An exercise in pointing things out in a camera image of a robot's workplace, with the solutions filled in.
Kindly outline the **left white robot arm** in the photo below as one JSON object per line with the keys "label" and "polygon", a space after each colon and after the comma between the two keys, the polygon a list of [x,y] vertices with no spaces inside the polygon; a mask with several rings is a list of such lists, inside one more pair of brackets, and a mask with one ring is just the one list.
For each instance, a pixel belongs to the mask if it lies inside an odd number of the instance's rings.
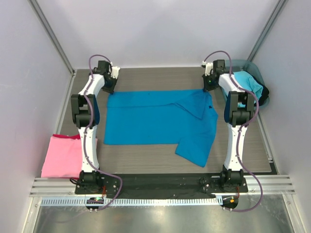
{"label": "left white robot arm", "polygon": [[82,168],[75,182],[75,194],[98,194],[104,188],[97,158],[96,134],[100,123],[97,95],[101,90],[114,93],[119,70],[110,61],[98,61],[98,65],[90,71],[84,88],[70,97],[72,120],[82,146]]}

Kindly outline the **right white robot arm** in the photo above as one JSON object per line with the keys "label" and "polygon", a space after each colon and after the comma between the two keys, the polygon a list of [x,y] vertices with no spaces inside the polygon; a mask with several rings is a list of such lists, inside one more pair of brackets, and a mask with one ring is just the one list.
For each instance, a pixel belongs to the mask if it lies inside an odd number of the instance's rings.
{"label": "right white robot arm", "polygon": [[244,178],[242,153],[243,144],[249,121],[258,112],[254,108],[256,95],[243,88],[235,79],[232,67],[225,68],[224,60],[215,60],[212,63],[204,60],[202,67],[204,91],[215,90],[220,87],[227,92],[224,121],[228,126],[227,155],[219,178],[207,178],[205,191],[212,193],[247,192]]}

